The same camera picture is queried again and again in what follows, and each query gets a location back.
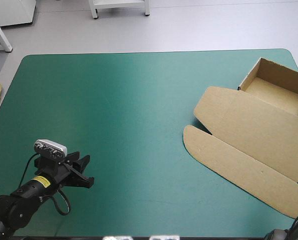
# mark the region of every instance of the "shelf leg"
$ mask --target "shelf leg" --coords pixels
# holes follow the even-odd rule
[[[98,13],[95,10],[94,4],[93,4],[93,0],[89,0],[89,5],[90,5],[90,10],[91,10],[91,13],[92,13],[92,17],[95,18],[95,19],[97,19],[98,18]]]
[[[145,15],[150,15],[150,0],[144,0],[144,6],[145,6]]]

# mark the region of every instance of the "table top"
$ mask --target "table top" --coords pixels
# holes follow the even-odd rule
[[[199,124],[193,109],[205,89],[236,89],[260,57],[298,70],[285,49],[26,56],[0,108],[0,195],[17,188],[36,139],[91,155],[85,174],[95,185],[64,188],[68,216],[48,201],[16,234],[263,237],[289,228],[291,218],[198,163],[182,141],[183,128]]]

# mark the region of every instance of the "gray floor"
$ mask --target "gray floor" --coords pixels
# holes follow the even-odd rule
[[[284,48],[298,64],[296,0],[151,0],[150,16],[101,10],[97,20],[87,0],[37,1],[33,25],[3,30],[13,52],[0,52],[2,97],[31,54]]]

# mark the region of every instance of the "warning sticker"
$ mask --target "warning sticker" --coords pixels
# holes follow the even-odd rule
[[[50,182],[49,182],[49,180],[48,179],[46,179],[45,177],[43,177],[43,176],[35,176],[32,180],[36,180],[36,181],[38,181],[39,183],[41,183],[43,186],[44,186],[44,188],[46,189],[47,187],[49,187],[50,186]]]

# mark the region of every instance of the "white cabinet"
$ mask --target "white cabinet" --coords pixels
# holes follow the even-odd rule
[[[36,0],[0,0],[0,27],[32,22]]]

